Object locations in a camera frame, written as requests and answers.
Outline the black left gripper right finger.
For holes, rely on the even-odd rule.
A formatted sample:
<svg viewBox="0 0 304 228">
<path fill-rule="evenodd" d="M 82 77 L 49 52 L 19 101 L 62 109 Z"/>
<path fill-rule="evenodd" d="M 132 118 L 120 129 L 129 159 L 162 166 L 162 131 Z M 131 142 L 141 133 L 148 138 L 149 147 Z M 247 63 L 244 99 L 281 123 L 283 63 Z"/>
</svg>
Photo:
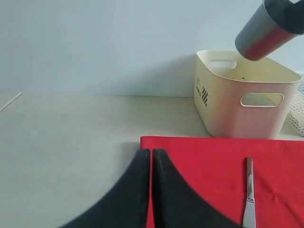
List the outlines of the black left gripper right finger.
<svg viewBox="0 0 304 228">
<path fill-rule="evenodd" d="M 152 207 L 156 228 L 240 228 L 185 181 L 164 149 L 152 152 Z"/>
</svg>

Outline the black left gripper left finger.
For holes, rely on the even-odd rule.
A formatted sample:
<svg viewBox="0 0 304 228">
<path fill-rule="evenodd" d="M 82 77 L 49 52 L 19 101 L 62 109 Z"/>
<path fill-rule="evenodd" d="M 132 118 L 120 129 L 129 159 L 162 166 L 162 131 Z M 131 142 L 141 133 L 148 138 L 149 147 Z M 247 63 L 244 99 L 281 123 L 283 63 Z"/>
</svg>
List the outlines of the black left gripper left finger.
<svg viewBox="0 0 304 228">
<path fill-rule="evenodd" d="M 139 149 L 117 183 L 64 228 L 145 228 L 150 191 L 151 152 Z"/>
</svg>

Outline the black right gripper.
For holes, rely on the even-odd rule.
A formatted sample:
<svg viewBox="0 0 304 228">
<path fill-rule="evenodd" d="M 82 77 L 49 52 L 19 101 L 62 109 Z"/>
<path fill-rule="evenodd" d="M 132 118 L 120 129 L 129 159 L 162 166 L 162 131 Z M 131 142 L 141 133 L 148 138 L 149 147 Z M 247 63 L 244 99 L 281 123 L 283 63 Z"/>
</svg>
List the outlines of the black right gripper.
<svg viewBox="0 0 304 228">
<path fill-rule="evenodd" d="M 265 0 L 264 6 L 270 18 L 285 31 L 302 35 L 304 33 L 304 1 Z"/>
</svg>

